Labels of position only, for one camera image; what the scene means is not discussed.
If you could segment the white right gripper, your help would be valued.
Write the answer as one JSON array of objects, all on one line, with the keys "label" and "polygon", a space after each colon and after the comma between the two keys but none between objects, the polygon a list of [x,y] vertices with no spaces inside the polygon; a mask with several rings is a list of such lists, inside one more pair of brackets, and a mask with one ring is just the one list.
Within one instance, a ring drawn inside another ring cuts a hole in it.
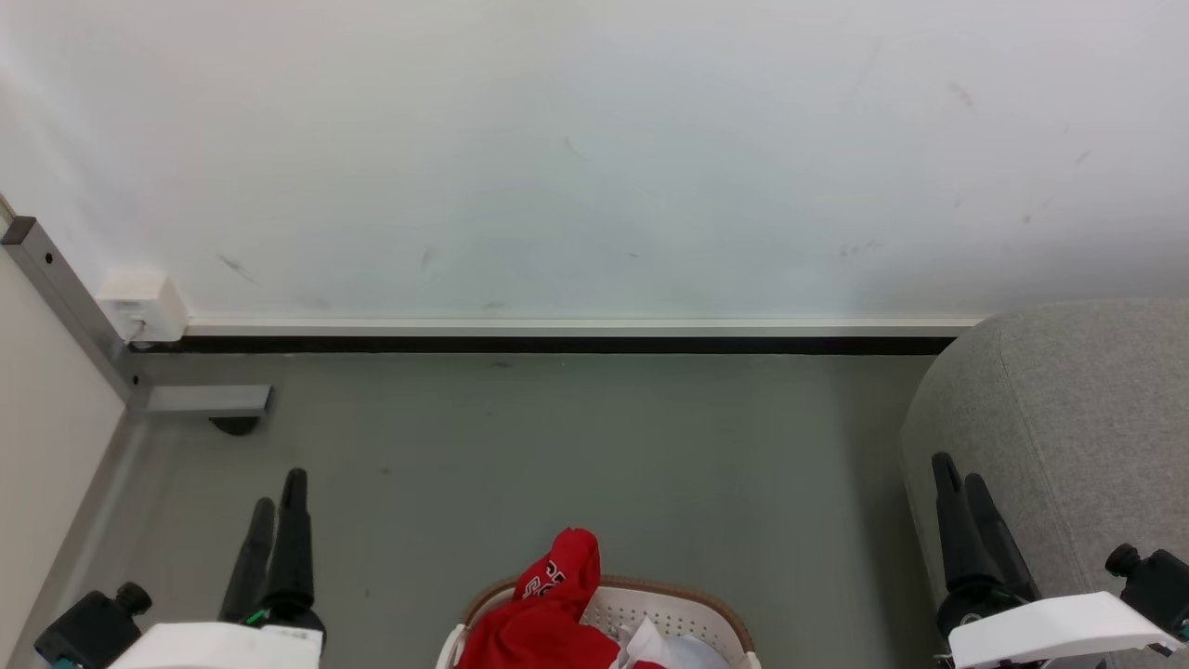
[{"label": "white right gripper", "polygon": [[950,453],[935,453],[933,474],[946,591],[1001,582],[1015,595],[973,585],[946,597],[937,613],[946,668],[1092,668],[1127,650],[1181,651],[1181,583],[1040,598],[984,478],[961,476]]}]

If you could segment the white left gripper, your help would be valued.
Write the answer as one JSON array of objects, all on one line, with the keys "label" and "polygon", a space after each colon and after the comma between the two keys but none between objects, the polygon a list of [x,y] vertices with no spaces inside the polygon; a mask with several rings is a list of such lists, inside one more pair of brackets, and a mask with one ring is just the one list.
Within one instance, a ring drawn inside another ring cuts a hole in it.
[{"label": "white left gripper", "polygon": [[[273,542],[275,515],[270,498],[254,503],[222,598],[221,621],[157,623],[111,665],[319,668],[327,632],[312,610],[313,530],[302,467],[289,471],[281,490]],[[258,607],[266,579],[268,606]]]}]

